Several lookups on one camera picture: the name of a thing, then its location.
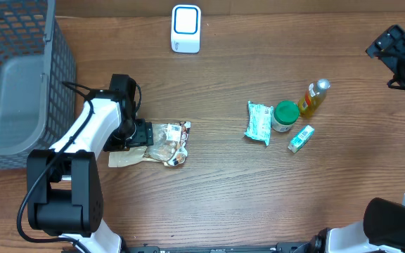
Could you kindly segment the green lid jar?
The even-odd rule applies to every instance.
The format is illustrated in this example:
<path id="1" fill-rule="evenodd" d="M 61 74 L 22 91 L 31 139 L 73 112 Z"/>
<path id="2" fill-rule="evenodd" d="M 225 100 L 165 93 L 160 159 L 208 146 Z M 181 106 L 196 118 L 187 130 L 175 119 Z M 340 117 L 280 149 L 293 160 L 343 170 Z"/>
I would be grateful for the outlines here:
<path id="1" fill-rule="evenodd" d="M 271 127 L 277 132 L 289 131 L 300 116 L 298 106 L 289 100 L 281 101 L 275 108 L 271 118 Z"/>

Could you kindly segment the yellow oil bottle silver cap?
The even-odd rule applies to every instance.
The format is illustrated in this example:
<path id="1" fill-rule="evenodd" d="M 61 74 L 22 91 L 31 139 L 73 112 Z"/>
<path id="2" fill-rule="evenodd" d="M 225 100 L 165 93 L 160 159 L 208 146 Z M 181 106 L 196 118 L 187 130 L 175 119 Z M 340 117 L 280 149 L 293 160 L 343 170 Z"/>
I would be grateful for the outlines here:
<path id="1" fill-rule="evenodd" d="M 327 79 L 319 79 L 311 83 L 297 103 L 300 115 L 302 117 L 311 117 L 326 99 L 329 88 L 330 81 Z"/>

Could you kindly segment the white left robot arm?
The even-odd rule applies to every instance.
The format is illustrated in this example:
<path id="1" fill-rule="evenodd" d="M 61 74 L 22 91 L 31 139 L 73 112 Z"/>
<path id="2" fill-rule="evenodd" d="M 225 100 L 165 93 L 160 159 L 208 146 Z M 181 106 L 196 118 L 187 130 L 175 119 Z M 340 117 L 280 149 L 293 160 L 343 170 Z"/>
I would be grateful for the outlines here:
<path id="1" fill-rule="evenodd" d="M 17 230 L 28 242 L 69 242 L 78 252 L 127 252 L 124 238 L 103 220 L 97 159 L 102 152 L 151 146 L 153 127 L 136 116 L 141 89 L 127 74 L 113 74 L 108 89 L 89 89 L 82 98 L 81 115 L 67 133 L 27 157 L 27 194 Z"/>

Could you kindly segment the brown Pantree snack pouch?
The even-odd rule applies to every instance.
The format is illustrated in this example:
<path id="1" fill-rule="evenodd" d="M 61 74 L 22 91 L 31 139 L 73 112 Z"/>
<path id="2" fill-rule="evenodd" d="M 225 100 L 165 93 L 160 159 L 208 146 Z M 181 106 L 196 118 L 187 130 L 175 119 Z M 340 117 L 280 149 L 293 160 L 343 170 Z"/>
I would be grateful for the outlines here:
<path id="1" fill-rule="evenodd" d="M 153 144 L 110 152 L 109 167 L 127 167 L 139 162 L 162 162 L 166 167 L 183 164 L 188 157 L 186 144 L 191 122 L 152 124 Z"/>

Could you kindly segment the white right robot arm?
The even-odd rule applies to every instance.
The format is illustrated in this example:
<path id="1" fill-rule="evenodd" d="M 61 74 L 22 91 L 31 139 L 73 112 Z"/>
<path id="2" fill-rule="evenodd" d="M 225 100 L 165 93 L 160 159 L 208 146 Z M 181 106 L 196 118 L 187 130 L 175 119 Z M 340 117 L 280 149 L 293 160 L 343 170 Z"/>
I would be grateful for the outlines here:
<path id="1" fill-rule="evenodd" d="M 393 73 L 387 86 L 405 91 L 405 30 L 387 28 L 367 49 L 371 58 L 381 60 Z M 405 193 L 401 204 L 376 197 L 362 221 L 343 228 L 325 228 L 297 252 L 405 252 Z"/>

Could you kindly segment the teal tissue pack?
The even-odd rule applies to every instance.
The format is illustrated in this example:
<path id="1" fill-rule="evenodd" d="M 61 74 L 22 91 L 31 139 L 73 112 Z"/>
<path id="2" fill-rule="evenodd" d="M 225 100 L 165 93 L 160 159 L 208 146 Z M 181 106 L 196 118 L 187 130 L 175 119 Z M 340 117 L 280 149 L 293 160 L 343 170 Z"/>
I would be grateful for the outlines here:
<path id="1" fill-rule="evenodd" d="M 288 145 L 288 149 L 293 153 L 298 152 L 311 138 L 315 129 L 310 126 L 306 125 L 300 132 L 290 141 Z"/>

